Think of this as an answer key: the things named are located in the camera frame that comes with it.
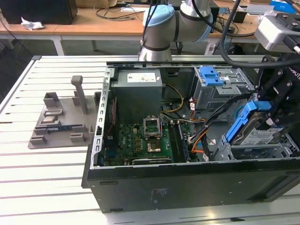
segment motherboard chip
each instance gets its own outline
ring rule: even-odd
[[[161,152],[160,141],[147,141],[147,152]]]

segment yellow wire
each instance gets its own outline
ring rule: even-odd
[[[176,112],[176,111],[178,111],[179,109],[181,109],[181,108],[183,107],[184,98],[183,98],[183,96],[180,94],[180,92],[179,92],[176,88],[174,88],[172,85],[170,85],[170,84],[168,84],[168,83],[166,83],[165,85],[171,87],[172,89],[174,89],[174,91],[176,91],[176,92],[179,94],[179,96],[180,96],[180,98],[181,98],[181,104],[180,104],[180,106],[179,106],[177,109],[164,110],[164,111],[160,111],[160,112],[161,112],[161,113],[172,113],[172,112]]]

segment wooden desk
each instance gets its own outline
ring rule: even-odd
[[[215,1],[220,7],[233,8],[234,3]],[[130,14],[130,12],[116,12],[108,13],[108,17],[116,17],[119,15]],[[139,18],[143,19],[143,13],[138,14]],[[131,21],[109,21],[102,19],[96,15],[92,8],[79,8],[77,17],[74,19],[72,25],[57,25],[46,24],[44,29],[40,30],[26,30],[21,25],[7,24],[6,20],[3,21],[6,27],[16,36],[17,39],[49,39],[55,44],[58,55],[64,55],[61,45],[62,40],[92,40],[93,49],[97,50],[96,40],[136,40],[139,41],[142,32],[142,21],[139,20],[136,15],[135,20]],[[247,15],[244,23],[237,23],[239,27],[239,34],[254,32],[257,28],[257,16]],[[207,51],[211,49],[212,45],[216,45],[221,37],[221,33],[214,32],[207,38]],[[0,24],[0,39],[13,39],[13,37],[6,31],[6,29]],[[252,37],[235,37],[232,39],[234,43],[258,43],[254,36]]]
[[[108,13],[106,17],[117,17],[130,13]],[[54,33],[56,35],[113,35],[113,36],[142,36],[143,24],[136,15],[130,21],[111,21],[100,18],[93,8],[79,8],[72,25],[58,25]]]

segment circuit board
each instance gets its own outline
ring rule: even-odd
[[[181,123],[185,141],[191,136],[188,124]],[[118,146],[109,148],[106,152],[108,165],[131,165],[135,160],[162,159],[175,163],[168,123],[162,123],[162,136],[145,138],[143,124],[120,124]],[[157,124],[147,124],[146,132],[157,132]]]
[[[170,146],[169,132],[166,124],[162,125],[162,138],[160,141],[160,152],[149,152],[144,138],[143,124],[121,124],[119,131],[119,153],[121,158],[145,158],[145,157],[167,157],[173,162],[172,149]],[[156,131],[155,127],[146,129],[148,132]]]

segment power supply label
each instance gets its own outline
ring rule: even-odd
[[[130,73],[127,74],[128,83],[156,82],[155,73]]]

